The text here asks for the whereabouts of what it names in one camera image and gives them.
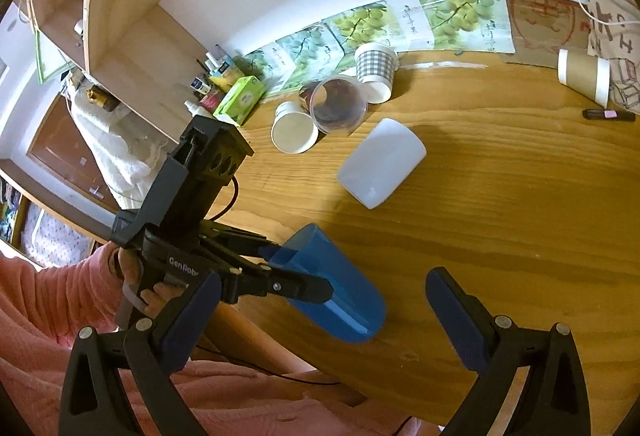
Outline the pink sleeve left forearm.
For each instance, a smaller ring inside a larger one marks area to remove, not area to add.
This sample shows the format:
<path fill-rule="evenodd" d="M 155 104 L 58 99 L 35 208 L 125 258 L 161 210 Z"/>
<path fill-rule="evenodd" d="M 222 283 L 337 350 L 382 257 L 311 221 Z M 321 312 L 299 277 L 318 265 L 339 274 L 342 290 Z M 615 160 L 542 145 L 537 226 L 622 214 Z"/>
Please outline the pink sleeve left forearm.
<path fill-rule="evenodd" d="M 116 329 L 122 278 L 110 242 L 80 263 L 36 269 L 20 258 L 1 259 L 1 327 L 66 346 L 84 326 Z"/>

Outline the person's left hand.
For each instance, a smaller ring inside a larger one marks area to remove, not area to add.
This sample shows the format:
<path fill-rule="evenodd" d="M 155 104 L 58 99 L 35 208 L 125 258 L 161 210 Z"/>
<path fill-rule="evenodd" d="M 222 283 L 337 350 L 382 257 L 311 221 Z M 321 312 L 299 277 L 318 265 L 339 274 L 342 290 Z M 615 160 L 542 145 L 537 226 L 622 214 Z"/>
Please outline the person's left hand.
<path fill-rule="evenodd" d="M 136 252 L 120 248 L 117 251 L 117 259 L 124 283 L 127 286 L 139 286 L 140 300 L 144 304 L 143 312 L 147 317 L 155 319 L 170 300 L 181 296 L 186 289 L 184 286 L 167 282 L 156 282 L 150 288 L 144 288 L 141 284 L 141 260 Z"/>

